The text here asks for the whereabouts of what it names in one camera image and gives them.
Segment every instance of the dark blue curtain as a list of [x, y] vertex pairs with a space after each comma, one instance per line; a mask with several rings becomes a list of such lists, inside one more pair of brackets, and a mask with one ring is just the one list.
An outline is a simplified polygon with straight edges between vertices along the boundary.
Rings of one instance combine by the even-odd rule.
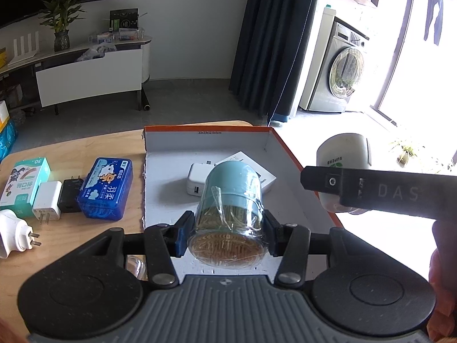
[[287, 121], [316, 0], [248, 0], [229, 90], [250, 111]]

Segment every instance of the white plug adapter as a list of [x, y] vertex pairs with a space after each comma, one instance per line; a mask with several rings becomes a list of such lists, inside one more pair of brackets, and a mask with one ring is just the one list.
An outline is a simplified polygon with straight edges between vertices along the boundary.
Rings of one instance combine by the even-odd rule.
[[41, 243], [34, 240], [39, 237], [33, 233], [31, 226], [23, 219], [19, 219], [12, 210], [0, 211], [0, 258], [8, 258], [13, 250], [24, 252], [32, 249], [33, 245]]
[[189, 175], [187, 176], [187, 193], [189, 195], [202, 195], [206, 178], [213, 168], [214, 165], [211, 161], [207, 161], [207, 163], [193, 163], [191, 165]]
[[62, 190], [62, 182], [43, 182], [38, 187], [38, 192], [33, 202], [33, 215], [40, 221], [60, 219], [59, 203], [60, 191]]

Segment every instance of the flower pot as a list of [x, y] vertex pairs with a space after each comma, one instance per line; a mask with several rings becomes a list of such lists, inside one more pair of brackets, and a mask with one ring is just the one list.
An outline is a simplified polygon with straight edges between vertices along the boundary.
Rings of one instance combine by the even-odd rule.
[[70, 38], [68, 37], [68, 30], [54, 33], [56, 36], [54, 40], [54, 51], [62, 51], [70, 49]]
[[408, 163], [409, 160], [410, 160], [410, 155], [407, 154], [405, 151], [401, 152], [397, 157], [397, 163], [402, 168], [404, 168], [404, 166]]

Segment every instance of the gray ribbed panel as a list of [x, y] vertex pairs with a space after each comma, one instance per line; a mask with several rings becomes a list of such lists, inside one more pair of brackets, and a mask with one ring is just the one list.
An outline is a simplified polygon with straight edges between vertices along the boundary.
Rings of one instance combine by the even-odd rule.
[[[58, 340], [32, 335], [31, 342]], [[186, 276], [155, 291], [121, 328], [73, 343], [429, 343], [421, 332], [398, 339], [360, 339], [327, 326], [298, 291], [280, 290], [266, 276]]]

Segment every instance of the black charger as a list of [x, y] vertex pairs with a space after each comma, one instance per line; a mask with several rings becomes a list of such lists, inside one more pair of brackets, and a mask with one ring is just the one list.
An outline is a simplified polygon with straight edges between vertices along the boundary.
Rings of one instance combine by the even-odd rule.
[[57, 206], [62, 213], [79, 213], [81, 208], [76, 201], [84, 181], [81, 178], [65, 179]]

